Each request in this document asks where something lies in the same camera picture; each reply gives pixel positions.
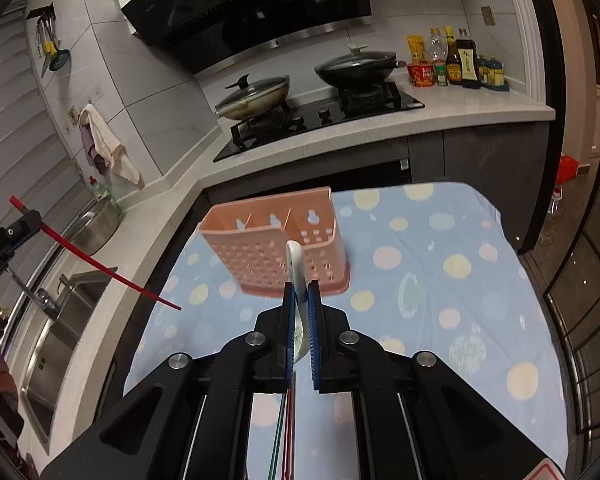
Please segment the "clear plastic bottle on floor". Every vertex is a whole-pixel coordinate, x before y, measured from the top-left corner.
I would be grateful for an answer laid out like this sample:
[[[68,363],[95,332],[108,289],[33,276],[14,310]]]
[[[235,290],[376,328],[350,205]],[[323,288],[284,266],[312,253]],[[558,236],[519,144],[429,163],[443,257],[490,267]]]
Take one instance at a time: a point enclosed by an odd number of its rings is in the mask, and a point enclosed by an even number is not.
[[[538,237],[538,243],[541,246],[548,246],[554,242],[556,236],[556,226],[558,220],[562,218],[562,196],[564,196],[564,189],[561,185],[556,185],[554,187],[552,198],[550,199],[550,204],[547,208],[545,220]]]

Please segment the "dark soy sauce bottle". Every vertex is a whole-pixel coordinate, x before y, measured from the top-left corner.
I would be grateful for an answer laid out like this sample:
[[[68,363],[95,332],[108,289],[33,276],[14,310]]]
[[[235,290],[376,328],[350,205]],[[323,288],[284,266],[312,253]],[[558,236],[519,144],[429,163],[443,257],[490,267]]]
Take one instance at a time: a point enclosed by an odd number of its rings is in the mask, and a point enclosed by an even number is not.
[[[461,28],[455,44],[460,56],[462,86],[468,89],[480,89],[481,81],[475,41],[469,37],[466,29]]]

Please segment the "pink hanging towel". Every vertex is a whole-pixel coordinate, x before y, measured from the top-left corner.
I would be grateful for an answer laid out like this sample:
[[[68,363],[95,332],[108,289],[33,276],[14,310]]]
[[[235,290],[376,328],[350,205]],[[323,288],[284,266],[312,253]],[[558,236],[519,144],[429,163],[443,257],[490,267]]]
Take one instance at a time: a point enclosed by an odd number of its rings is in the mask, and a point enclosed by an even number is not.
[[[130,182],[136,188],[144,187],[140,170],[135,167],[124,144],[110,129],[93,104],[88,103],[83,107],[79,116],[79,124],[91,127],[96,151],[106,160],[108,171]]]

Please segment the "black gas stove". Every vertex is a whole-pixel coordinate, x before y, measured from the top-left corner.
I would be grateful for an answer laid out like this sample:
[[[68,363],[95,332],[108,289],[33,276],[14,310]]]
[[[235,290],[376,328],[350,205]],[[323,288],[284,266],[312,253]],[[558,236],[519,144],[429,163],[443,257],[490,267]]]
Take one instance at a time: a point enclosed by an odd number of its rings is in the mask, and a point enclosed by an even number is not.
[[[397,112],[421,110],[425,104],[400,90],[390,80],[352,90],[341,89],[333,96],[290,106],[283,102],[274,110],[230,127],[232,138],[215,156],[214,162],[263,145],[309,131]]]

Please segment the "dark red chopstick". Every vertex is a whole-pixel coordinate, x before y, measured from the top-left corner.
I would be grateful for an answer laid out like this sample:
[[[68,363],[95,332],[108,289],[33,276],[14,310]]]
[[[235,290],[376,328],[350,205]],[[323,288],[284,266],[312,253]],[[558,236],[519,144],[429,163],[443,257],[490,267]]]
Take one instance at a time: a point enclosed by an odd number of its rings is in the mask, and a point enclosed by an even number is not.
[[[294,478],[294,419],[296,418],[296,389],[291,387],[287,394],[282,479],[292,480]]]

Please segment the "red plastic bag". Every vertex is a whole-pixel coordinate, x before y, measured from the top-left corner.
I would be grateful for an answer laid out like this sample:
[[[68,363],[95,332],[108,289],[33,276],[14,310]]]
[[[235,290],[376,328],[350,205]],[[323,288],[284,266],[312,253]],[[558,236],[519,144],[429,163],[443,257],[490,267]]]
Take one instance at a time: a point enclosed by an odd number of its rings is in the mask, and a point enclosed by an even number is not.
[[[561,186],[574,180],[578,176],[578,171],[579,163],[577,159],[574,159],[569,155],[562,154],[559,159],[555,185]]]

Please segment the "pink plastic utensil holder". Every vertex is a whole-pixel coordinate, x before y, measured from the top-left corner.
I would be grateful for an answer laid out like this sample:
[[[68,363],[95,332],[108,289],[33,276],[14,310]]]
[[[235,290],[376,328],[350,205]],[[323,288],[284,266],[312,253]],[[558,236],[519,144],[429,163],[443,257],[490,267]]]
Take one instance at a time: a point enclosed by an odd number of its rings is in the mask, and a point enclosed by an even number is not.
[[[199,232],[245,294],[283,295],[290,240],[300,244],[304,275],[320,283],[323,295],[349,287],[350,264],[330,188],[215,205]]]

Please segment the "yellow seasoning packet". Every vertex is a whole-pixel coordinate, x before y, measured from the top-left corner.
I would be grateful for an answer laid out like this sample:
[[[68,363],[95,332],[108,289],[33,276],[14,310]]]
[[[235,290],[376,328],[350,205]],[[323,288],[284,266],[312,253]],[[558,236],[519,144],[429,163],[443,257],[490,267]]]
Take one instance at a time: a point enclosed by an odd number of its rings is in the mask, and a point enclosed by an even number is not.
[[[408,35],[406,37],[408,48],[411,52],[412,63],[419,64],[426,62],[426,52],[424,38],[420,35]]]

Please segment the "small green spice jar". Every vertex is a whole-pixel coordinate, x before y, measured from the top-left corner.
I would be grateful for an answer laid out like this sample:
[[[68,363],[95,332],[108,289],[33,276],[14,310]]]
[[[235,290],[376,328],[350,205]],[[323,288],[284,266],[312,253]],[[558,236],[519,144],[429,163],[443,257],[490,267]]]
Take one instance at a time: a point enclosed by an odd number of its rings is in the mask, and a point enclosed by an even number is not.
[[[434,74],[436,75],[438,86],[445,87],[449,84],[448,72],[444,63],[434,64]]]

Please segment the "beige wok with lid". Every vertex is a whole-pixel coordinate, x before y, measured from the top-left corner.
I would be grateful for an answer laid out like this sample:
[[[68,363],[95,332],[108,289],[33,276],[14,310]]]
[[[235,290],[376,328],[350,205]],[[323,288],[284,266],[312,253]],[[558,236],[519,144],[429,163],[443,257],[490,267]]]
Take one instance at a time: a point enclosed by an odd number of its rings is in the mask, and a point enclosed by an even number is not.
[[[288,75],[250,82],[245,74],[226,87],[232,93],[215,105],[215,114],[238,122],[255,118],[285,102],[289,88]]]

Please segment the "green chopstick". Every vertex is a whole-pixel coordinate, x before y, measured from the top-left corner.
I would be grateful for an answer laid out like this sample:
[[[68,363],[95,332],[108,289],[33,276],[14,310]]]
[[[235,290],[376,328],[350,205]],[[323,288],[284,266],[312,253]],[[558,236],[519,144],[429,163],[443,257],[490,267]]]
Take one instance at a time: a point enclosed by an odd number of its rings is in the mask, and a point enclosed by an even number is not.
[[[272,454],[270,458],[270,463],[268,464],[268,476],[266,477],[268,480],[276,479],[279,449],[280,444],[282,443],[283,426],[286,418],[287,396],[287,393],[283,393],[280,397],[279,411],[277,415],[277,422],[275,426],[275,434],[272,446]]]

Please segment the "red instant noodle cup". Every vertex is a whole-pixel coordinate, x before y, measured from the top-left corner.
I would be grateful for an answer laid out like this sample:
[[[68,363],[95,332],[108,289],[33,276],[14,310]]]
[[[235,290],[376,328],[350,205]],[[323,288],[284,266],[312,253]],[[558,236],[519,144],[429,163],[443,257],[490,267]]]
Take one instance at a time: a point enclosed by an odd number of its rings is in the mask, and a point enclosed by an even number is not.
[[[407,64],[407,73],[410,83],[415,88],[432,87],[436,84],[436,71],[432,63]]]

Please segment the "purple hanging cloth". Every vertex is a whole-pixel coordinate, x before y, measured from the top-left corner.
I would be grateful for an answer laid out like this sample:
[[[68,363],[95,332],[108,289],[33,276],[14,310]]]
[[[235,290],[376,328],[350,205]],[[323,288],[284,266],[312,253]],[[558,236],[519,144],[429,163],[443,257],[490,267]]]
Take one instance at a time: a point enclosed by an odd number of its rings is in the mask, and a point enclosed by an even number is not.
[[[108,174],[108,166],[106,160],[98,151],[96,151],[91,127],[89,125],[79,124],[79,130],[87,162],[94,167],[101,176],[106,177]]]

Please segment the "brown sauce bottle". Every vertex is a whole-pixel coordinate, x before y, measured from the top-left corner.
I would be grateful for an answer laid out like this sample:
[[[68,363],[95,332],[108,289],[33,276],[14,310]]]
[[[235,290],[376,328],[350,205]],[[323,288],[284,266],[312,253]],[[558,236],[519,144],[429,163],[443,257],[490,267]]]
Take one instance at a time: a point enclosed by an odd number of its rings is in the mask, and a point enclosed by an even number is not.
[[[450,25],[444,26],[446,45],[448,46],[448,54],[445,59],[446,73],[450,84],[462,83],[462,64],[460,64],[460,55],[458,54],[457,45],[453,29]]]

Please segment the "white ceramic spoon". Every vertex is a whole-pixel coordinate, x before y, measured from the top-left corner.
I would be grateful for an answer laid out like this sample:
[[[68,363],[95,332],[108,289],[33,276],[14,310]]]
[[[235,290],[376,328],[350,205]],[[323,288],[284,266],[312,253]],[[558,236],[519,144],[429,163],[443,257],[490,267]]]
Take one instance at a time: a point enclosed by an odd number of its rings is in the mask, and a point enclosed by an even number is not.
[[[286,243],[287,274],[296,296],[294,321],[294,362],[302,360],[310,348],[308,290],[306,289],[306,262],[303,249],[295,240]]]

